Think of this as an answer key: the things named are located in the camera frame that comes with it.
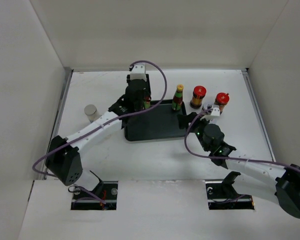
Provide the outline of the green sauce bottle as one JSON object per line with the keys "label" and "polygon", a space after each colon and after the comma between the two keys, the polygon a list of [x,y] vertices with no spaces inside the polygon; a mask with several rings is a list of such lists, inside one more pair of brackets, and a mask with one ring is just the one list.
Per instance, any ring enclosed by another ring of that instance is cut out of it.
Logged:
{"label": "green sauce bottle", "polygon": [[182,84],[178,84],[176,86],[176,90],[172,99],[171,108],[173,111],[177,112],[181,109],[183,103],[183,90],[184,86]]}
{"label": "green sauce bottle", "polygon": [[144,110],[149,109],[151,107],[151,97],[146,96],[143,100]]}

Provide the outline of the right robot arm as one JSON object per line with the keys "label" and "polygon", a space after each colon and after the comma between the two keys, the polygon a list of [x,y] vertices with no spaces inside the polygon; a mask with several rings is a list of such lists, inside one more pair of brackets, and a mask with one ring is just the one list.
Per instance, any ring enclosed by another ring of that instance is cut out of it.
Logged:
{"label": "right robot arm", "polygon": [[212,112],[177,115],[178,126],[194,133],[213,164],[230,171],[222,181],[228,198],[251,195],[280,206],[287,214],[300,219],[300,167],[295,164],[251,159],[224,141],[220,127],[210,120]]}

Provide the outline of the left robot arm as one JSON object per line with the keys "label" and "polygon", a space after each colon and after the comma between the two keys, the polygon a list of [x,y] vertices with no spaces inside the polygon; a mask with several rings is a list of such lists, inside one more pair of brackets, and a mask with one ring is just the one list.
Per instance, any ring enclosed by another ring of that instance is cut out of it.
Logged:
{"label": "left robot arm", "polygon": [[65,186],[77,185],[85,189],[90,199],[102,195],[101,179],[85,169],[84,154],[111,134],[123,129],[137,115],[146,113],[151,99],[150,79],[147,73],[127,75],[127,87],[108,111],[78,132],[62,138],[57,135],[51,141],[45,158],[45,166]]}

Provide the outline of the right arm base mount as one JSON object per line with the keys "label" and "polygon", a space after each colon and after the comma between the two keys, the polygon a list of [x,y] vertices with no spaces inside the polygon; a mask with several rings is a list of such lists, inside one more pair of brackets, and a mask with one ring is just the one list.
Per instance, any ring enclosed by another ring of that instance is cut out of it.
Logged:
{"label": "right arm base mount", "polygon": [[254,210],[250,195],[238,194],[233,188],[239,172],[232,171],[224,179],[205,182],[209,210]]}

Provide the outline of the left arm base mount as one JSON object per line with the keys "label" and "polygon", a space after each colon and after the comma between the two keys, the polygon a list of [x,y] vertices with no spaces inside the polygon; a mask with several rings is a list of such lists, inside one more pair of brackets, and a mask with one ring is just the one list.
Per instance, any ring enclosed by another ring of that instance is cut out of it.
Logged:
{"label": "left arm base mount", "polygon": [[76,211],[113,211],[117,209],[118,181],[103,181],[94,172],[91,173],[99,180],[92,190],[82,190],[82,187],[71,185],[68,192],[72,194],[71,210]]}

